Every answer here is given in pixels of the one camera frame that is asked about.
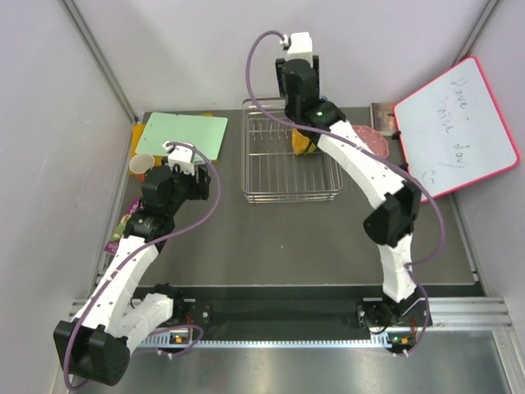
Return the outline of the orange polka dot plate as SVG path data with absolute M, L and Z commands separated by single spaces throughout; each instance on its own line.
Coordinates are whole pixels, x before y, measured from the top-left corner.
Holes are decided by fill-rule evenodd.
M 292 129 L 292 150 L 295 155 L 306 154 L 307 147 L 313 142 L 304 136 L 298 129 Z

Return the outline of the green polka dot plate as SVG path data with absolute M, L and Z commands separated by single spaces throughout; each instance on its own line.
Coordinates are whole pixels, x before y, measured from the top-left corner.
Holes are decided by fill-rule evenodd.
M 320 149 L 315 144 L 310 144 L 306 149 L 306 154 L 319 152 Z

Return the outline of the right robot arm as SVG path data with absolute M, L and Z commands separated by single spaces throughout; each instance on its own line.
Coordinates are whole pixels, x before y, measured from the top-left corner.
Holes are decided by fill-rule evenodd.
M 354 131 L 345 114 L 319 94 L 316 62 L 276 60 L 285 115 L 309 143 L 332 157 L 360 187 L 372 206 L 363 229 L 377 245 L 383 269 L 383 315 L 400 325 L 413 314 L 417 287 L 407 263 L 421 191 L 388 168 Z

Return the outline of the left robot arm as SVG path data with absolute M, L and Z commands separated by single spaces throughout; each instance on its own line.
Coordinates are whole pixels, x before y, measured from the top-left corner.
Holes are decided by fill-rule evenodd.
M 147 170 L 138 209 L 126 223 L 110 266 L 84 306 L 70 321 L 60 321 L 53 340 L 68 389 L 70 377 L 108 386 L 123 377 L 131 356 L 155 329 L 181 323 L 185 304 L 169 293 L 148 293 L 131 306 L 135 290 L 166 241 L 180 233 L 174 217 L 187 201 L 206 200 L 218 178 L 212 165 L 191 173 L 167 165 Z

